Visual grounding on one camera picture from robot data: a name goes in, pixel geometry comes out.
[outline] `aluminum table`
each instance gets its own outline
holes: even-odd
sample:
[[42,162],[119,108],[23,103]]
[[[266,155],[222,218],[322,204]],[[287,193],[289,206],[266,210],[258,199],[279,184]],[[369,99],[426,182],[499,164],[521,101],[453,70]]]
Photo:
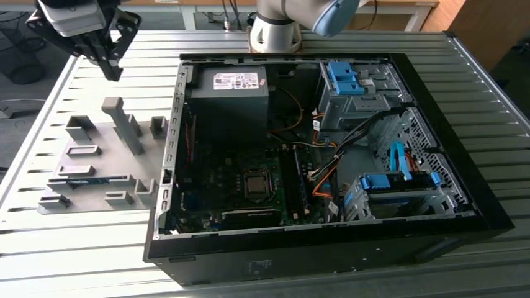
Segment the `aluminum table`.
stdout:
[[439,33],[305,34],[306,52],[397,52],[413,61],[517,228],[419,266],[183,289],[143,262],[148,210],[40,215],[71,115],[110,122],[106,96],[138,121],[170,116],[180,53],[246,52],[246,34],[144,31],[120,82],[71,58],[0,186],[1,297],[529,297],[530,125],[461,46]]

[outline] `sticker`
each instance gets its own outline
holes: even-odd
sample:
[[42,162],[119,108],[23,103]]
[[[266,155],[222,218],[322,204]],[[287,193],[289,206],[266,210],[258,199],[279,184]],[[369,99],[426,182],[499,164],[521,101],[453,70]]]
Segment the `sticker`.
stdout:
[[331,201],[330,201],[330,204],[329,204],[329,208],[330,208],[330,211],[331,211],[335,215],[339,215],[339,208],[338,208],[338,206],[335,205],[335,203],[331,202]]
[[258,73],[218,73],[214,76],[214,90],[258,88]]
[[318,132],[321,131],[321,121],[317,120],[313,121],[313,129],[317,130]]
[[359,83],[363,86],[375,86],[373,79],[361,79]]

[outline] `black cable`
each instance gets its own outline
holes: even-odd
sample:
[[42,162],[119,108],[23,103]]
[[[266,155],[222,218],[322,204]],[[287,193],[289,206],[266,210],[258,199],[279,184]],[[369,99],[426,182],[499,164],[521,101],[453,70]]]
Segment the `black cable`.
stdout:
[[12,19],[8,20],[0,20],[0,23],[12,22],[14,20],[20,20],[22,17],[26,16],[27,14],[28,14],[27,12],[22,12],[18,17],[14,17]]
[[357,141],[359,141],[363,137],[366,137],[370,127],[383,118],[402,114],[406,110],[406,107],[393,107],[387,111],[382,111],[373,115],[369,119],[366,119],[345,136],[342,141],[337,144],[335,152],[333,158],[329,162],[314,172],[311,173],[311,177],[319,176],[329,168],[331,168],[341,160],[342,156],[346,153],[346,149],[351,146]]
[[236,18],[236,21],[238,21],[238,30],[243,30],[242,22],[239,20],[238,0],[234,0],[234,2],[232,2],[232,0],[228,0],[228,3],[230,3],[230,6],[232,6],[235,18]]
[[208,15],[203,12],[203,15],[206,15],[206,17],[216,24],[222,24],[224,26],[224,22],[222,22],[220,20],[215,20],[211,17],[208,17]]
[[373,27],[373,25],[374,25],[377,16],[378,16],[378,0],[374,0],[374,14],[373,14],[373,20],[370,21],[370,24],[367,24],[365,27],[362,27],[362,28],[359,28],[359,29],[355,29],[355,31],[365,30],[365,29],[370,30],[371,27]]
[[[283,127],[289,127],[287,118],[283,118]],[[289,132],[299,142],[303,142],[303,139],[298,136],[294,130],[290,129]]]

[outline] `yellow cable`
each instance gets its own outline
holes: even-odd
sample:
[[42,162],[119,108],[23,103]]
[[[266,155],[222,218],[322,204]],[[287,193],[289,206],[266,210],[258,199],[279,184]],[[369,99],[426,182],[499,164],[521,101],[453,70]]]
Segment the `yellow cable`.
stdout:
[[337,169],[337,165],[330,169],[330,171],[327,172],[326,176],[322,178],[321,182],[317,184],[315,189],[313,190],[313,195],[315,195],[318,192],[318,189],[321,188],[321,186],[323,185],[326,179],[329,179],[329,176],[331,175],[333,171]]
[[272,132],[285,132],[285,131],[287,131],[287,130],[290,130],[290,129],[294,129],[294,128],[298,126],[298,124],[301,124],[302,118],[305,117],[305,110],[303,110],[303,108],[302,108],[302,104],[301,104],[299,100],[298,100],[297,97],[293,95],[293,93],[290,93],[290,92],[287,91],[287,89],[285,89],[285,88],[281,87],[281,86],[276,86],[276,88],[278,88],[279,90],[282,90],[283,92],[287,93],[287,95],[290,96],[290,98],[295,101],[297,106],[298,106],[298,110],[301,111],[301,115],[299,115],[299,117],[298,117],[298,121],[297,121],[297,123],[295,123],[294,125],[291,125],[290,127],[283,128],[283,129],[275,129],[275,130],[272,130]]

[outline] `power supply label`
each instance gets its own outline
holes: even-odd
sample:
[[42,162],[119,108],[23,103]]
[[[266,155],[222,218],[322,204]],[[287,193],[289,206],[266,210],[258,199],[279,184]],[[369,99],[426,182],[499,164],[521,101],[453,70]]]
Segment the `power supply label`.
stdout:
[[258,73],[218,73],[214,76],[214,90],[258,88]]

